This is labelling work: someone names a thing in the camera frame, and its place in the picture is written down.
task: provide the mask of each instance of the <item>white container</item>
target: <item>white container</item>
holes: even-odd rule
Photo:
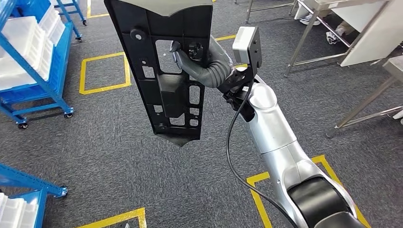
[[[52,63],[53,44],[45,37],[42,31],[41,55],[36,58],[36,62],[31,67],[48,81],[50,66]],[[0,90],[13,88],[15,86],[35,84],[36,81],[14,60],[0,60]]]
[[[38,204],[27,204],[19,228],[33,228],[38,213]]]
[[[0,227],[17,228],[26,204],[24,199],[7,199],[6,207],[0,220]]]
[[[4,208],[6,208],[8,196],[4,195],[4,193],[0,192],[0,221],[3,216]]]
[[[38,26],[34,16],[9,19],[1,32],[29,64],[38,64],[38,57],[42,54],[43,48],[41,45],[43,43],[43,30]],[[0,49],[0,57],[2,56],[0,65],[11,68],[7,65],[14,59],[1,47]],[[0,74],[5,74],[3,70],[4,68],[0,67]]]
[[[58,19],[55,21],[55,25],[53,26],[53,29],[51,30],[49,34],[49,39],[52,41],[52,43],[57,46],[59,43],[60,38],[62,37],[62,34],[65,30],[66,26],[63,24],[62,20],[58,16]]]
[[[60,19],[59,12],[53,6],[49,6],[39,22],[39,26],[45,30],[47,37],[56,46],[66,28]]]
[[[49,6],[48,10],[45,12],[39,22],[39,26],[46,32],[47,36],[51,32],[54,22],[60,18],[60,16],[56,15],[55,12],[57,12],[55,8],[53,6]]]

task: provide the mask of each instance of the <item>black cable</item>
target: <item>black cable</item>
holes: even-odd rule
[[[240,113],[240,111],[242,110],[243,106],[246,104],[246,101],[249,97],[250,92],[252,91],[252,86],[253,86],[253,80],[250,82],[249,84],[249,89],[246,93],[245,98],[243,99],[239,109],[237,110],[237,112],[235,113],[235,116],[233,117],[230,127],[228,129],[228,134],[227,134],[227,142],[225,144],[226,147],[226,151],[227,151],[227,161],[228,161],[228,165],[230,166],[231,171],[234,173],[234,175],[237,177],[237,179],[244,184],[246,187],[254,190],[257,194],[259,194],[261,197],[263,197],[264,199],[266,199],[268,202],[270,202],[274,207],[276,207],[285,217],[286,219],[291,223],[291,225],[294,228],[298,228],[296,223],[294,222],[294,220],[292,220],[292,218],[287,214],[287,212],[279,205],[277,204],[274,200],[272,200],[271,198],[269,198],[268,196],[266,196],[265,194],[261,193],[259,190],[257,190],[255,187],[253,187],[252,185],[248,184],[242,177],[240,177],[240,175],[236,172],[232,162],[231,162],[231,157],[230,157],[230,137],[231,137],[231,131],[232,128],[234,127],[235,121],[237,120],[237,117]]]

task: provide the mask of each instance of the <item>yellow tape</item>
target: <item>yellow tape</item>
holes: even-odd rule
[[[103,228],[129,219],[138,218],[139,228],[147,228],[145,221],[145,208],[139,208],[104,220],[93,222],[77,228]]]
[[[111,86],[106,86],[102,88],[97,88],[97,89],[89,89],[85,90],[86,87],[86,63],[89,61],[95,61],[99,59],[104,59],[104,58],[110,58],[110,57],[116,57],[116,56],[123,56],[123,63],[125,67],[125,83],[118,84],[118,85],[111,85]],[[130,67],[129,63],[127,61],[126,55],[124,52],[119,52],[119,53],[113,53],[109,55],[103,55],[103,56],[97,56],[97,57],[92,57],[92,58],[85,58],[81,62],[81,72],[80,72],[80,85],[79,85],[79,93],[87,95],[87,94],[93,94],[93,93],[99,93],[111,89],[118,89],[118,88],[123,88],[131,85],[131,80],[130,80]]]
[[[322,164],[323,167],[325,168],[325,170],[327,171],[328,175],[330,176],[330,178],[332,178],[334,181],[336,181],[337,183],[339,183],[342,186],[342,183],[340,182],[340,179],[336,176],[334,170],[330,167],[329,163],[326,161],[325,156],[324,155],[319,155],[317,157],[312,158],[312,161],[315,164]],[[246,179],[246,181],[255,187],[256,182],[262,181],[262,180],[266,180],[269,179],[269,173],[268,172],[264,172],[264,173],[260,173],[251,177],[248,177]],[[272,228],[270,220],[269,220],[269,216],[267,215],[267,212],[263,206],[262,200],[260,198],[260,196],[255,193],[253,190],[250,190],[251,194],[252,194],[252,198],[255,201],[256,207],[258,208],[258,212],[260,214],[260,217],[262,218],[263,224],[265,226],[265,228]],[[364,216],[362,215],[360,209],[358,209],[357,205],[355,205],[355,210],[357,212],[357,218],[358,220],[364,224],[367,228],[371,228],[371,226],[369,225],[369,223],[367,222],[367,220],[364,218]]]
[[[236,37],[236,35],[230,35],[230,36],[226,36],[226,37],[218,37],[215,40],[222,41],[222,40],[226,40],[226,39],[234,39],[235,37]]]
[[[91,0],[87,0],[87,19],[88,18],[99,18],[99,17],[104,17],[104,16],[109,16],[109,13],[91,16]]]
[[[253,187],[256,187],[255,183],[264,179],[269,179],[269,173],[268,172],[264,172],[255,176],[251,176],[248,177],[246,179],[246,182],[249,183],[250,185],[252,185]],[[264,208],[263,202],[260,199],[259,194],[257,194],[254,190],[250,190],[251,194],[252,194],[252,198],[255,201],[256,207],[258,208],[258,212],[260,214],[260,217],[262,218],[263,221],[263,225],[265,226],[265,228],[272,228],[272,225],[270,223],[270,219],[269,216],[266,213],[266,210]]]
[[[87,0],[87,19],[91,17],[91,0]]]

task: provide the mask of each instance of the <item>silver robot arm segment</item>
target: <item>silver robot arm segment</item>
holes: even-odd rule
[[[298,208],[298,205],[293,201],[289,190],[313,178],[327,181],[335,193],[342,197],[340,200],[345,200],[349,212],[357,218],[353,200],[346,190],[326,176],[304,153],[277,103],[274,91],[264,83],[254,84],[249,96],[249,104],[255,110],[255,116],[249,122],[250,130],[269,171],[276,200],[298,227],[313,226],[308,224],[305,219],[306,215],[302,214],[301,208]],[[332,206],[331,203],[326,204],[326,201],[331,200],[331,197],[327,199],[321,193],[318,193],[317,197],[318,199],[306,200],[302,207],[306,207],[308,201],[312,207],[318,206],[315,204],[321,204],[317,207],[318,209]]]

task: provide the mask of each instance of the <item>stainless steel table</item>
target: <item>stainless steel table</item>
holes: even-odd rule
[[[393,57],[388,59],[384,64],[384,68],[392,75],[388,78],[382,85],[380,85],[372,94],[368,96],[359,106],[352,110],[343,120],[341,120],[333,129],[326,133],[328,137],[333,137],[333,135],[340,129],[344,127],[351,126],[353,124],[362,122],[364,120],[372,119],[374,117],[391,114],[403,110],[403,106],[364,116],[358,119],[352,120],[360,111],[367,107],[372,101],[374,101],[380,94],[382,94],[387,88],[389,88],[396,81],[403,82],[403,56]]]
[[[383,6],[379,9],[378,13],[372,18],[372,20],[367,24],[367,26],[364,28],[364,30],[360,33],[360,35],[354,40],[354,42],[352,44],[349,44],[347,41],[345,41],[340,35],[338,35],[334,31],[334,29],[332,29],[326,22],[324,22],[321,18],[318,17],[320,11],[332,10],[332,9],[350,7],[350,6],[357,6],[357,5],[362,5],[362,4],[366,4],[366,3],[374,3],[374,2],[378,2],[378,1],[385,1],[385,0],[297,0],[296,4],[299,3],[305,9],[307,9],[308,12],[310,12],[312,14],[312,18],[310,19],[310,21],[307,25],[307,28],[305,29],[304,34],[302,35],[302,38],[299,41],[297,48],[294,51],[293,56],[291,57],[290,63],[287,65],[287,69],[284,73],[284,76],[289,75],[291,68],[293,66],[299,66],[299,65],[303,65],[303,64],[307,64],[307,63],[314,63],[314,62],[323,61],[323,60],[327,60],[327,59],[346,56],[350,52],[350,50],[354,47],[354,45],[358,42],[360,37],[365,33],[366,29],[369,27],[371,22],[376,19],[378,14],[385,8],[385,6],[389,3],[389,1],[385,1]],[[341,40],[341,42],[343,44],[345,44],[349,49],[345,53],[342,53],[342,54],[295,62],[302,46],[304,45],[305,39],[307,38],[309,31],[312,29],[316,19],[319,20],[337,38],[339,38]]]

